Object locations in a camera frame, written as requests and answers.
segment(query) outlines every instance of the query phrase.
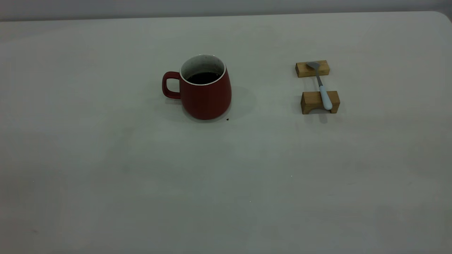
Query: wall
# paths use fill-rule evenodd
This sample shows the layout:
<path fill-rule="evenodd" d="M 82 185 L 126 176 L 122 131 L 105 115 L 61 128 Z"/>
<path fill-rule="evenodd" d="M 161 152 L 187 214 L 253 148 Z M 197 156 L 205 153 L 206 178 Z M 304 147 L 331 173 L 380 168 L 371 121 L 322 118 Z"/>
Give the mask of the wall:
<path fill-rule="evenodd" d="M 0 0 L 0 20 L 440 10 L 450 0 Z"/>

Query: mug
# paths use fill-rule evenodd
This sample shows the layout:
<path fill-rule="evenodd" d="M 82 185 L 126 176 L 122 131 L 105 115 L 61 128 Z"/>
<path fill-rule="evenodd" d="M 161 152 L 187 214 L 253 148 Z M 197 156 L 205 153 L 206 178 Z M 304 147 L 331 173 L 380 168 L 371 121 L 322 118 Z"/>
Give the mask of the mug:
<path fill-rule="evenodd" d="M 207 84 L 195 84 L 187 81 L 194 75 L 205 72 L 217 74 L 217 80 Z M 179 80 L 179 93 L 168 89 L 167 79 Z M 226 65 L 213 55 L 194 56 L 182 65 L 179 72 L 165 73 L 162 90 L 166 97 L 180 99 L 190 115 L 202 120 L 221 116 L 231 104 L 231 82 Z"/>

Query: metal spoon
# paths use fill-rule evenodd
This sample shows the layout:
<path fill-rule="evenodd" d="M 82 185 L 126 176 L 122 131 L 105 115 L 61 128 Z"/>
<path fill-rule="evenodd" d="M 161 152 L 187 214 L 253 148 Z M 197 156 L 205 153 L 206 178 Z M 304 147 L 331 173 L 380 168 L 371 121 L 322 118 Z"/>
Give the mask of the metal spoon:
<path fill-rule="evenodd" d="M 326 110 L 332 109 L 333 105 L 331 104 L 331 101 L 330 101 L 330 98 L 328 97 L 326 89 L 323 86 L 322 81 L 320 80 L 320 76 L 319 76 L 320 63 L 318 63 L 318 62 L 307 62 L 306 64 L 309 67 L 313 68 L 315 70 L 315 74 L 317 75 L 317 81 L 319 82 L 319 90 L 320 90 L 320 95 L 322 96 L 323 107 Z"/>

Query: white table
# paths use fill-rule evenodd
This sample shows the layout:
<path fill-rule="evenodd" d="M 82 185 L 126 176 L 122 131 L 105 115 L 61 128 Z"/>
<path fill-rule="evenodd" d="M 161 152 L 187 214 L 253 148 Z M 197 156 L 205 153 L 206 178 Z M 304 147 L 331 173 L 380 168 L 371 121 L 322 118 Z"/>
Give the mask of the white table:
<path fill-rule="evenodd" d="M 18 22 L 0 34 L 2 253 L 452 250 L 442 14 Z M 230 110 L 207 122 L 161 92 L 199 53 L 223 59 L 232 82 Z M 337 114 L 301 114 L 318 87 L 295 63 L 314 60 L 330 64 Z"/>

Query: dark liquid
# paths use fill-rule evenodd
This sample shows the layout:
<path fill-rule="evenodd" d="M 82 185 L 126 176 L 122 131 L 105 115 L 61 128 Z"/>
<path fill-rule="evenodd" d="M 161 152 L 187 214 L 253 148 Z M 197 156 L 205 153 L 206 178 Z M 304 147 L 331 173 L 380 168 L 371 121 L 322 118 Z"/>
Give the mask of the dark liquid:
<path fill-rule="evenodd" d="M 203 72 L 195 74 L 187 79 L 188 82 L 198 85 L 209 84 L 216 81 L 220 75 L 213 72 Z"/>

